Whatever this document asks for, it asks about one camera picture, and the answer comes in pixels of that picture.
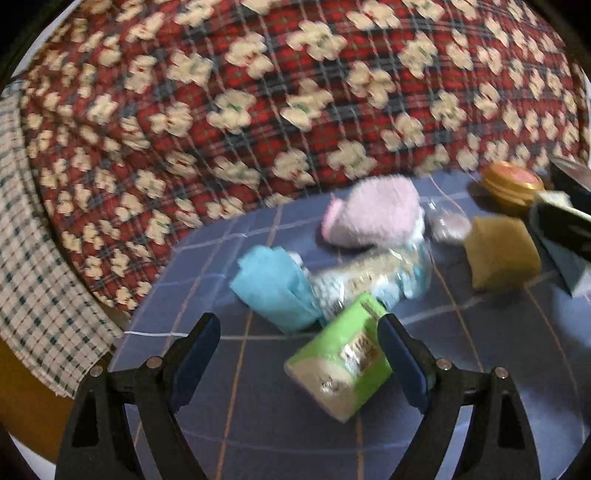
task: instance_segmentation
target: yellow sponge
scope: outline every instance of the yellow sponge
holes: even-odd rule
[[[542,269],[524,223],[507,216],[476,217],[464,241],[475,290],[519,287]]]

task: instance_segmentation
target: small plastic bag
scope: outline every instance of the small plastic bag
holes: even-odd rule
[[[451,212],[435,202],[428,203],[425,214],[436,242],[463,245],[472,230],[472,223],[466,215]]]
[[[372,248],[353,261],[310,276],[324,325],[362,293],[371,293],[391,312],[402,299],[426,293],[433,266],[428,242]]]

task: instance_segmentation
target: grid pattern tablecloth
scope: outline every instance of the grid pattern tablecloth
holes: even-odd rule
[[[415,185],[422,201],[439,199],[470,217],[495,209],[464,173]],[[420,422],[394,378],[353,420],[332,420],[283,372],[283,362],[310,336],[281,335],[228,287],[236,259],[256,244],[297,251],[311,270],[346,261],[349,253],[317,240],[329,200],[324,195],[259,210],[188,237],[136,314],[136,333],[126,337],[115,359],[115,369],[138,366],[189,332],[203,312],[219,316],[220,345],[193,401],[177,415],[211,480],[385,480]],[[466,369],[508,368],[530,417],[543,479],[549,480],[571,462],[589,432],[591,408],[584,400],[591,395],[591,301],[570,298],[534,240],[543,273],[526,288],[499,294],[472,290],[463,248],[433,245],[436,270],[428,295],[401,302],[394,313],[435,356]],[[137,411],[129,413],[146,476],[159,478]],[[451,478],[468,422],[464,408],[441,479]]]

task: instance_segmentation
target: green box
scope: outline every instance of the green box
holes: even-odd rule
[[[369,293],[360,295],[285,362],[285,372],[338,421],[349,420],[392,374],[378,343],[385,314]]]

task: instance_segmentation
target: green checkered towel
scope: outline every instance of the green checkered towel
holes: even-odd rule
[[[21,131],[20,83],[0,100],[0,337],[57,395],[73,397],[122,332],[51,239]]]

